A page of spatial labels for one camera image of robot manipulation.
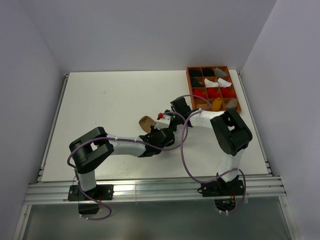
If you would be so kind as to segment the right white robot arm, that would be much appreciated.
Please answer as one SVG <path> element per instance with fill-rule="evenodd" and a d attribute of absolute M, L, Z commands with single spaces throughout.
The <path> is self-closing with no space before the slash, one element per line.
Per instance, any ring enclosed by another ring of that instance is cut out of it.
<path fill-rule="evenodd" d="M 171 109 L 184 117 L 181 133 L 180 154 L 187 174 L 196 182 L 190 173 L 184 158 L 183 142 L 189 127 L 203 127 L 213 130 L 220 149 L 224 152 L 222 165 L 217 173 L 217 191 L 222 195 L 229 194 L 233 181 L 238 179 L 242 155 L 253 139 L 252 132 L 235 109 L 226 111 L 206 111 L 202 108 L 192 110 L 185 97 L 181 96 L 170 102 Z"/>

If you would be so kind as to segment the brown sock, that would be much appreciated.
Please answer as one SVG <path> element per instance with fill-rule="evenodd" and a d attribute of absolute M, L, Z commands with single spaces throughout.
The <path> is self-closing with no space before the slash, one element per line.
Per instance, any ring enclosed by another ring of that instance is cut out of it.
<path fill-rule="evenodd" d="M 145 115 L 139 121 L 138 124 L 142 128 L 144 132 L 147 134 L 151 132 L 152 128 L 156 125 L 156 121 L 153 120 L 151 117 Z"/>

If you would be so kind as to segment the white rolled sock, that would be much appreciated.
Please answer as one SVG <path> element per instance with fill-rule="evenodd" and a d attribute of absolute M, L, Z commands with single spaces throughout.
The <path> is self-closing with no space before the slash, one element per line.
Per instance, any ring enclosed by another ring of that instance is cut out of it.
<path fill-rule="evenodd" d="M 220 88 L 228 88 L 228 87 L 232 86 L 231 82 L 229 82 L 223 78 L 218 78 L 217 82 L 218 82 L 218 85 Z"/>
<path fill-rule="evenodd" d="M 220 85 L 216 81 L 211 81 L 207 78 L 204 79 L 205 87 L 206 88 L 218 88 Z"/>

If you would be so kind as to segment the red rolled sock right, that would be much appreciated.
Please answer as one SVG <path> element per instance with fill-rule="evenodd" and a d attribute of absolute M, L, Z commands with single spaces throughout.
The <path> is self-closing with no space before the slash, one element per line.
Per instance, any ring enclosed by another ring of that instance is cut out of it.
<path fill-rule="evenodd" d="M 236 94 L 230 91 L 227 87 L 220 89 L 223 98 L 236 98 Z"/>

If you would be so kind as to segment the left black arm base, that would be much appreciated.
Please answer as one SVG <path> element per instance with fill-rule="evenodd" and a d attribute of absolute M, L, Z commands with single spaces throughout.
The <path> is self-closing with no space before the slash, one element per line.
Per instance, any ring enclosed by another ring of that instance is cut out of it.
<path fill-rule="evenodd" d="M 95 188 L 85 191 L 85 195 L 79 188 L 79 185 L 71 185 L 67 196 L 68 202 L 78 202 L 78 213 L 82 216 L 90 217 L 98 213 L 104 207 L 109 210 L 107 216 L 110 216 L 112 209 L 102 203 L 102 201 L 111 201 L 113 199 L 114 186 L 112 184 L 98 184 Z"/>

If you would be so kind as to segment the grey rolled sock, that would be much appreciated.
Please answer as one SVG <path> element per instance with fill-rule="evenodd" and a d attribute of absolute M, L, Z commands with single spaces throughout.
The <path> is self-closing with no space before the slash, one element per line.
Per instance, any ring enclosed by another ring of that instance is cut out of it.
<path fill-rule="evenodd" d="M 228 74 L 225 71 L 223 71 L 222 69 L 220 69 L 218 67 L 215 68 L 215 73 L 216 73 L 217 77 L 227 77 L 228 76 Z"/>

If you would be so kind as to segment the black rolled sock back-left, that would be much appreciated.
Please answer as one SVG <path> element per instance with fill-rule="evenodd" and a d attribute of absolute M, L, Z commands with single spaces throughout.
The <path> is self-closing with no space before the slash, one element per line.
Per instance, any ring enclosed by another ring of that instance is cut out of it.
<path fill-rule="evenodd" d="M 199 69 L 190 68 L 190 69 L 188 70 L 188 72 L 189 72 L 189 76 L 190 76 L 191 78 L 196 78 L 196 77 L 202 77 L 202 76 L 203 76 L 203 75 L 202 75 L 202 71 L 199 70 Z"/>

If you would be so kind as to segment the aluminium frame rail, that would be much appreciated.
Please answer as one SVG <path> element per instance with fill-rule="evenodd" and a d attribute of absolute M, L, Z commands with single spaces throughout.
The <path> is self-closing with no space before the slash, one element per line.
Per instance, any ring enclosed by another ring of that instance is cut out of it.
<path fill-rule="evenodd" d="M 39 182 L 28 186 L 25 205 L 69 204 L 67 200 L 72 182 Z M 98 181 L 97 184 L 113 185 L 112 201 L 153 202 L 202 199 L 197 192 L 198 182 L 190 178 L 136 179 Z M 279 176 L 249 176 L 246 178 L 246 197 L 283 197 L 286 191 Z"/>

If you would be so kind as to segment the black rolled sock back-middle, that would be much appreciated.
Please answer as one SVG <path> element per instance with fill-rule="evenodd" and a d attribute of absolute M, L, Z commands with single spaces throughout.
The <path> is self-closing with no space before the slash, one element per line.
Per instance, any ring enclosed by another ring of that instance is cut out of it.
<path fill-rule="evenodd" d="M 202 68 L 202 74 L 204 77 L 215 77 L 215 72 L 212 68 L 209 68 L 209 67 L 205 67 L 205 68 Z"/>

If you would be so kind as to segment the tan sock with red cuff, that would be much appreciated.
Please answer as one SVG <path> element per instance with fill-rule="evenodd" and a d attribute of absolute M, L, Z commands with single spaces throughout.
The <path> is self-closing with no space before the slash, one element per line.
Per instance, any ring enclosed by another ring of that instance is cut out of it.
<path fill-rule="evenodd" d="M 226 104 L 225 104 L 225 109 L 237 109 L 238 107 L 238 100 L 236 98 L 231 98 Z"/>

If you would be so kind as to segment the white rolled sock middle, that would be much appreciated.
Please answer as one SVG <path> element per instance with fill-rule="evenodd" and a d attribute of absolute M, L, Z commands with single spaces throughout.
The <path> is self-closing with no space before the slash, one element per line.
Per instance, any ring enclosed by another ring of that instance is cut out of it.
<path fill-rule="evenodd" d="M 206 88 L 218 88 L 220 85 L 216 81 L 211 81 L 207 78 L 204 79 L 205 87 Z"/>

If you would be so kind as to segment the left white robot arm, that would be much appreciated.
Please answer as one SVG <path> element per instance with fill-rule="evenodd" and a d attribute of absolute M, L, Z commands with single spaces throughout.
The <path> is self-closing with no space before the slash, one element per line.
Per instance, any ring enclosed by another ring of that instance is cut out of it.
<path fill-rule="evenodd" d="M 161 153 L 163 148 L 175 143 L 174 132 L 169 128 L 153 129 L 150 133 L 135 138 L 117 137 L 107 134 L 101 126 L 92 129 L 69 144 L 75 169 L 80 184 L 79 194 L 91 200 L 98 193 L 95 170 L 109 156 L 128 155 L 148 158 Z"/>

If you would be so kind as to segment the red rolled sock left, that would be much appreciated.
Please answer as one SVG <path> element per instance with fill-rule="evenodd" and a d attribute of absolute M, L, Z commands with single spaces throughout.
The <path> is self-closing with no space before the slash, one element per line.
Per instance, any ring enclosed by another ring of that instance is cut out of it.
<path fill-rule="evenodd" d="M 195 99 L 206 99 L 207 98 L 206 94 L 198 88 L 196 88 L 193 91 L 193 95 L 195 95 L 195 97 L 194 97 Z"/>

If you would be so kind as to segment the black rolled sock middle-left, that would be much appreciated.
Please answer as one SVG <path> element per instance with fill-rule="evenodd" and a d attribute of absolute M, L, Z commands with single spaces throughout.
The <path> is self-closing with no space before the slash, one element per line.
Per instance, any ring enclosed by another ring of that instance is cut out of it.
<path fill-rule="evenodd" d="M 192 86 L 193 88 L 204 88 L 204 87 L 205 87 L 204 84 L 202 84 L 200 81 L 198 81 L 197 78 L 194 78 L 194 77 L 192 77 L 192 78 L 190 79 L 190 83 L 191 83 L 191 86 Z"/>

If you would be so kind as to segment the mustard yellow striped sock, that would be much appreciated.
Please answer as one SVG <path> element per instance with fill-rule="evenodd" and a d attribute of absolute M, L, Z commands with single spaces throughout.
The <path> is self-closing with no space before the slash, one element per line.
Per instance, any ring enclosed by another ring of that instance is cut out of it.
<path fill-rule="evenodd" d="M 220 97 L 216 98 L 211 103 L 211 110 L 214 112 L 219 112 L 222 109 L 222 105 L 223 105 L 223 100 Z"/>

